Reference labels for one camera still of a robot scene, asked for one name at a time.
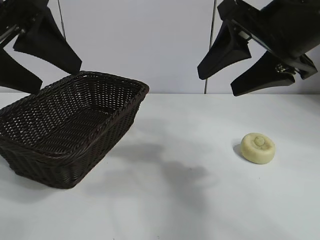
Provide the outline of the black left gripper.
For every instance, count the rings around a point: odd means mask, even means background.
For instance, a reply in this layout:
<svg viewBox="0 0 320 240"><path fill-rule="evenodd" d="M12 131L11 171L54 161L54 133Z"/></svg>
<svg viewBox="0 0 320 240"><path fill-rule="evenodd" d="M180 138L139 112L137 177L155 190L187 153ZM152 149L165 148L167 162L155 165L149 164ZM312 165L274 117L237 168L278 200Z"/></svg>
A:
<svg viewBox="0 0 320 240"><path fill-rule="evenodd" d="M69 74L80 71L82 60L60 32L47 0L2 0L0 44L13 45L16 52L45 60ZM0 49L0 86L38 94L43 81Z"/></svg>

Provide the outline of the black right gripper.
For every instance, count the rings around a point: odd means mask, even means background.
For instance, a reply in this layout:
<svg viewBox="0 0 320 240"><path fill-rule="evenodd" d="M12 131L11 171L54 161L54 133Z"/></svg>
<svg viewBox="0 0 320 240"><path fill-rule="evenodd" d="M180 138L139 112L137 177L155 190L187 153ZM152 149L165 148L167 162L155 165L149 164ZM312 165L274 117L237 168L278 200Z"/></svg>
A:
<svg viewBox="0 0 320 240"><path fill-rule="evenodd" d="M307 52L320 44L318 0L272 0L258 10L243 0L224 0L218 7L222 26L208 53L197 66L201 80L223 68L250 59L246 33L266 52L231 84L234 96L295 83L317 73Z"/></svg>

